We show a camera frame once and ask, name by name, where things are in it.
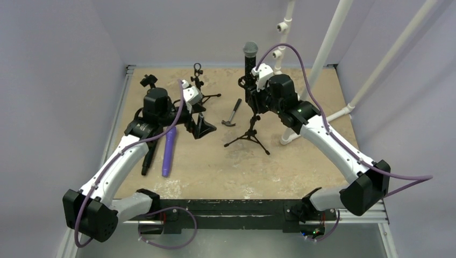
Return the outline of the purple microphone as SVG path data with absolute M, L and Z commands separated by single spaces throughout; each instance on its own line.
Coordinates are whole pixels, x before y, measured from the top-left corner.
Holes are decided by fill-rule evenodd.
M 172 168 L 174 157 L 174 145 L 177 136 L 177 128 L 172 127 L 166 134 L 165 150 L 162 162 L 162 177 L 168 177 Z

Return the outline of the black tripod stand shock mount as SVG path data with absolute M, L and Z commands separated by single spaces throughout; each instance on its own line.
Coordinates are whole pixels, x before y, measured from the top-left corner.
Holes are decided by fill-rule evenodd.
M 255 99 L 256 96 L 255 96 L 255 93 L 253 92 L 256 89 L 255 77 L 244 75 L 238 79 L 238 85 L 245 90 L 245 102 L 251 108 L 253 115 L 250 118 L 250 126 L 249 126 L 248 130 L 242 136 L 239 136 L 239 137 L 235 138 L 234 140 L 224 144 L 224 147 L 228 147 L 230 144 L 232 144 L 238 140 L 248 140 L 248 141 L 251 141 L 251 142 L 254 142 L 254 143 L 260 145 L 261 148 L 265 151 L 265 153 L 267 155 L 270 155 L 270 152 L 264 147 L 264 145 L 257 138 L 258 132 L 254 128 L 255 123 L 261 119 L 260 113 L 258 111 L 258 107 L 256 104 L 256 99 Z

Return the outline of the black wireless microphone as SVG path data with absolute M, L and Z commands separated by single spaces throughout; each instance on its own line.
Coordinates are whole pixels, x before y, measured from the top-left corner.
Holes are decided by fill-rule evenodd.
M 144 157 L 144 160 L 143 160 L 143 163 L 142 163 L 142 169 L 141 169 L 141 175 L 142 176 L 146 176 L 148 171 L 149 171 L 149 169 L 150 169 L 150 167 L 151 167 L 157 144 L 158 144 L 157 140 L 156 141 L 152 141 L 152 142 L 147 144 L 148 145 L 148 152 L 146 153 L 146 155 Z

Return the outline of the black microphone silver grille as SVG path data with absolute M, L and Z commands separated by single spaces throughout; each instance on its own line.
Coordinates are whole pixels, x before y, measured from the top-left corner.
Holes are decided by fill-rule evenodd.
M 256 66 L 256 56 L 258 52 L 258 46 L 254 41 L 248 41 L 243 47 L 245 56 L 245 76 L 244 76 L 244 88 L 246 102 L 251 99 L 251 90 L 256 88 L 255 78 L 252 75 L 252 69 Z

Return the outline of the black tripod stand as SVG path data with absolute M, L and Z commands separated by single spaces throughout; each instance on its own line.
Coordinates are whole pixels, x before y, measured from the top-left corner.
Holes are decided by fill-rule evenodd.
M 202 65 L 199 62 L 194 63 L 193 65 L 194 75 L 190 77 L 190 80 L 195 83 L 195 86 L 202 92 L 202 86 L 204 86 L 204 82 L 200 80 L 199 76 L 203 75 Z M 213 95 L 203 95 L 202 100 L 200 103 L 203 105 L 206 103 L 210 98 L 213 97 L 221 97 L 222 94 L 213 94 Z

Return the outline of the black round-base mic stand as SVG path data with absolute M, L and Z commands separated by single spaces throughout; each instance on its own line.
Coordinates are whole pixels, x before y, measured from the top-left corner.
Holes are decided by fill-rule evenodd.
M 140 84 L 143 87 L 150 87 L 151 89 L 156 87 L 156 82 L 158 81 L 157 77 L 150 74 L 150 75 L 144 75 L 144 77 L 141 79 Z

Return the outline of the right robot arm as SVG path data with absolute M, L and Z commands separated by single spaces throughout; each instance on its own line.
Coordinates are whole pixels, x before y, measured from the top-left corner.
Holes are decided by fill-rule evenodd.
M 390 165 L 360 152 L 325 123 L 322 111 L 298 100 L 290 76 L 272 75 L 265 80 L 248 76 L 239 84 L 253 111 L 277 114 L 283 125 L 316 146 L 344 176 L 346 186 L 316 188 L 303 197 L 302 212 L 307 218 L 314 219 L 328 209 L 346 209 L 361 216 L 385 197 Z

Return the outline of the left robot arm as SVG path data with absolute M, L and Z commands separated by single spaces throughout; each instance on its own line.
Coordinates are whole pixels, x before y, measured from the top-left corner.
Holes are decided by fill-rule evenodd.
M 74 230 L 77 247 L 89 240 L 105 242 L 118 224 L 137 216 L 153 220 L 164 213 L 160 196 L 146 189 L 132 196 L 115 199 L 115 194 L 128 173 L 144 157 L 153 144 L 176 125 L 183 124 L 194 139 L 200 139 L 216 130 L 204 119 L 203 94 L 196 86 L 180 89 L 179 106 L 175 107 L 164 88 L 151 88 L 143 99 L 143 106 L 128 124 L 116 150 L 99 171 L 78 190 L 69 189 L 63 196 L 67 226 Z

